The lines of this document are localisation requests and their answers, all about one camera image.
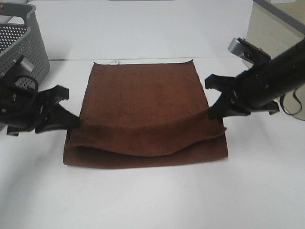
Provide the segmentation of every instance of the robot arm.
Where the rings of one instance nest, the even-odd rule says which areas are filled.
[[[275,98],[281,97],[282,101],[287,92],[305,84],[305,40],[272,60],[241,38],[233,39],[229,50],[253,63],[253,67],[236,77],[212,74],[205,79],[206,89],[222,92],[209,109],[210,118],[246,116],[258,111],[272,115],[279,111]]]
[[[69,99],[69,90],[62,86],[38,92],[37,81],[29,76],[31,67],[22,56],[0,79],[0,124],[8,126],[7,134],[41,133],[69,129],[80,125],[79,117],[66,111],[59,102]],[[16,86],[20,78],[32,81],[34,88]]]

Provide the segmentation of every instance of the table surface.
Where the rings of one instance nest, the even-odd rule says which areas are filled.
[[[132,58],[120,64],[189,60],[163,59],[158,51],[158,59],[133,59],[130,51]],[[96,62],[117,64],[111,58]],[[232,55],[194,58],[194,64],[203,86],[211,73],[235,76],[245,70]],[[78,115],[93,61],[50,65],[40,90],[68,87],[70,99],[61,104]],[[215,90],[205,93],[210,105],[219,96]],[[304,122],[283,113],[256,113],[225,118],[224,125],[227,159],[123,170],[65,166],[66,131],[19,137],[1,131],[0,228],[304,228]]]
[[[229,56],[251,0],[31,1],[49,59]]]

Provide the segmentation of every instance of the black cable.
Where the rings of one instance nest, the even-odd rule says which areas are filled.
[[[284,111],[284,113],[285,113],[286,115],[291,115],[291,116],[297,115],[297,114],[299,114],[299,113],[302,111],[302,109],[303,109],[303,105],[302,105],[301,101],[300,101],[299,98],[296,96],[296,91],[297,91],[297,89],[294,90],[294,92],[293,92],[293,97],[294,97],[294,99],[300,104],[300,108],[299,108],[299,110],[298,110],[297,112],[295,112],[295,113],[290,113],[289,111],[286,111],[286,109],[284,108],[284,99],[285,99],[286,94],[282,95],[281,98],[280,98],[280,105],[281,105],[281,108],[282,108],[282,110]]]
[[[17,76],[16,77],[16,81],[18,81],[19,79],[21,78],[26,78],[26,79],[29,79],[31,81],[34,82],[35,86],[34,86],[34,93],[33,93],[33,96],[29,102],[29,104],[27,104],[24,108],[22,108],[20,111],[17,111],[15,113],[12,113],[12,114],[6,114],[6,115],[0,115],[0,119],[3,119],[3,118],[10,118],[10,117],[14,117],[14,116],[17,116],[17,115],[21,115],[24,111],[26,111],[30,106],[33,105],[33,103],[35,102],[35,99],[36,99],[36,96],[38,94],[38,82],[35,78],[31,77],[31,76],[27,76],[27,75],[20,75],[20,76]]]

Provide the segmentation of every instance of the gray plastic basket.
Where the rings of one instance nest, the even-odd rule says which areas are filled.
[[[22,55],[33,65],[30,76],[38,83],[47,75],[50,64],[34,11],[30,4],[1,3],[0,15],[21,17],[23,24],[0,23],[0,78]],[[20,79],[17,86],[27,88],[33,83]]]

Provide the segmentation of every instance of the brown towel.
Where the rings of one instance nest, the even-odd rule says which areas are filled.
[[[226,157],[225,128],[208,103],[192,61],[94,63],[81,126],[67,135],[66,165],[128,168]]]

